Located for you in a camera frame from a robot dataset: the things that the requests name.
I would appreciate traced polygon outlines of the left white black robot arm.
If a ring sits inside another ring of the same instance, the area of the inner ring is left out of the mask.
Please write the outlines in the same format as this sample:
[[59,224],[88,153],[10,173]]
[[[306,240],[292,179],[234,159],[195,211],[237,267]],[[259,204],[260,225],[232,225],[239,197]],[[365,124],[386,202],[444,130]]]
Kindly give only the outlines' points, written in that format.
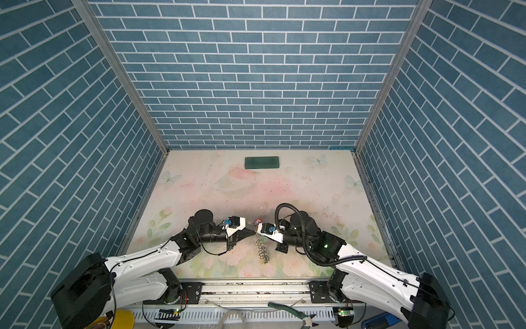
[[147,300],[173,302],[182,288],[173,267],[197,256],[204,243],[224,242],[232,250],[254,234],[243,217],[230,217],[218,226],[212,212],[201,209],[189,218],[187,228],[164,243],[122,256],[90,254],[52,290],[60,325],[87,328],[119,307]]

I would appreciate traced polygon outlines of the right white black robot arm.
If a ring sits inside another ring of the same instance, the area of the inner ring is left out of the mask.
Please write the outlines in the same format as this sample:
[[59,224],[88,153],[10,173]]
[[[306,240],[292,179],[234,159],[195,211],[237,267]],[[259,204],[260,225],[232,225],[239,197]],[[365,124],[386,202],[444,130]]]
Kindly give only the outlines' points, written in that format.
[[433,275],[405,273],[365,255],[321,230],[308,213],[292,204],[278,205],[274,222],[260,223],[257,232],[279,245],[302,248],[319,267],[331,267],[327,288],[336,302],[363,302],[396,316],[409,328],[446,328],[456,315]]

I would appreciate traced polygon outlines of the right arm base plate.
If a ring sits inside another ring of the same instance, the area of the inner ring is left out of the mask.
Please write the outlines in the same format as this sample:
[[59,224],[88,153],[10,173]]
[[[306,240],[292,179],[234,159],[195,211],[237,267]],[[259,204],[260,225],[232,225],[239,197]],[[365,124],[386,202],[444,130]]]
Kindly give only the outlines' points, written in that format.
[[351,304],[362,303],[359,300],[350,300],[342,292],[335,292],[329,288],[328,279],[325,280],[311,280],[308,282],[308,288],[310,292],[310,299],[312,304],[329,304],[329,303],[339,303],[339,304]]

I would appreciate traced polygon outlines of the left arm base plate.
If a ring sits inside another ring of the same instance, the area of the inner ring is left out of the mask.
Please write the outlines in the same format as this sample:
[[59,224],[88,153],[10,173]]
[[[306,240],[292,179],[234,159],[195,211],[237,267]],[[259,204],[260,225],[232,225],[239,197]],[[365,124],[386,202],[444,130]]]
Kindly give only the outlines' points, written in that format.
[[156,305],[175,304],[181,307],[188,304],[198,304],[201,298],[202,288],[202,282],[183,282],[178,288],[169,288],[168,291],[157,300],[145,300],[143,303]]

